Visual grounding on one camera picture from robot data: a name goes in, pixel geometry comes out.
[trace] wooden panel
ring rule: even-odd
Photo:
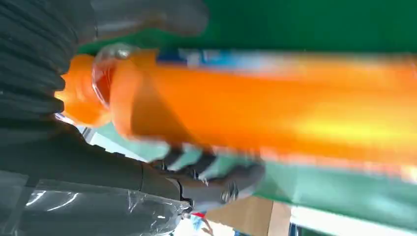
[[[249,197],[209,211],[206,218],[252,236],[267,236],[272,205],[271,200]]]

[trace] green surface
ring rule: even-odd
[[[157,30],[146,30],[117,41],[145,48],[417,52],[415,0],[206,2],[210,9],[210,23],[200,37],[175,37]],[[81,48],[81,52],[95,52],[102,45],[104,43],[88,45]]]
[[[168,150],[162,143],[126,141],[111,124],[98,133],[148,161],[162,157]],[[187,150],[176,168],[197,160],[200,152]],[[236,163],[248,162],[244,156],[220,152],[205,176],[217,176]],[[268,162],[267,176],[256,195],[417,231],[417,186],[399,180]]]
[[[417,52],[415,0],[208,0],[211,19],[200,37],[146,30],[82,47],[127,42],[142,48],[249,48],[294,51]],[[128,143],[111,126],[100,133],[146,159],[166,147]],[[184,157],[192,162],[197,150]],[[238,159],[225,155],[212,174]],[[417,187],[383,177],[268,163],[258,195],[361,219],[417,230]]]

